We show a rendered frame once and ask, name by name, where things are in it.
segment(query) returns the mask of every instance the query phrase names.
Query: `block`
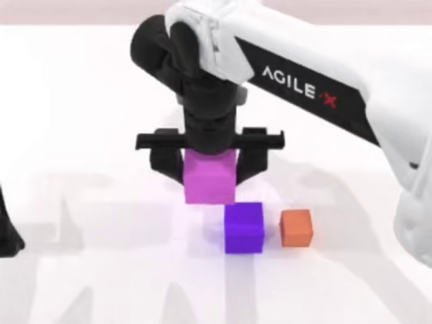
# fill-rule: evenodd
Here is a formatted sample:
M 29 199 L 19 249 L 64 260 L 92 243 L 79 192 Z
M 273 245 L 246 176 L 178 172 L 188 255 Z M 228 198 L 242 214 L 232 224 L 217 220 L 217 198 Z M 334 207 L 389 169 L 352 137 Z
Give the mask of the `block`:
M 236 197 L 236 151 L 203 155 L 186 149 L 183 171 L 186 204 L 230 205 Z
M 264 214 L 261 202 L 237 202 L 225 206 L 225 253 L 262 253 Z
M 313 237 L 311 212 L 307 209 L 281 212 L 279 222 L 284 247 L 308 247 Z

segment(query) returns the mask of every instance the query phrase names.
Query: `white surface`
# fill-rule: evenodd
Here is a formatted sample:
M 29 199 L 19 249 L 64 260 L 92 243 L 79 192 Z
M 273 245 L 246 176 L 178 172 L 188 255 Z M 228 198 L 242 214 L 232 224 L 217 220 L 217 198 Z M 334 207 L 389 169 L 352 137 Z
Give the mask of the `white surface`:
M 359 51 L 432 54 L 430 28 L 326 29 Z M 264 253 L 226 257 L 222 210 L 184 205 L 134 151 L 137 133 L 182 116 L 130 61 L 133 31 L 0 29 L 1 179 L 28 243 L 0 261 L 0 323 L 432 321 L 432 271 L 394 238 L 400 188 L 383 153 L 252 86 L 239 126 L 284 129 L 287 146 L 238 191 L 265 201 Z M 280 247 L 290 207 L 312 209 L 312 248 Z

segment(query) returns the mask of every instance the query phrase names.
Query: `orange cube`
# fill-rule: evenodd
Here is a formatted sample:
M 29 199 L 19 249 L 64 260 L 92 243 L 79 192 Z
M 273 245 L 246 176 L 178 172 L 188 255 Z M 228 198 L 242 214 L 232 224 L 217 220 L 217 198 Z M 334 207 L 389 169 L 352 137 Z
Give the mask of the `orange cube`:
M 282 211 L 279 226 L 283 247 L 308 247 L 311 245 L 313 227 L 309 210 Z

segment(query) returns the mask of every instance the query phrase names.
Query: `blue-purple block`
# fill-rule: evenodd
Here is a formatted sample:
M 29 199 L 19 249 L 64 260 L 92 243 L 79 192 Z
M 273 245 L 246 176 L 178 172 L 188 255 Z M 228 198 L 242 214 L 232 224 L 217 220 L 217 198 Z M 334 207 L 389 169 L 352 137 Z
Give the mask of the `blue-purple block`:
M 261 202 L 237 202 L 225 206 L 225 253 L 262 253 L 264 215 Z

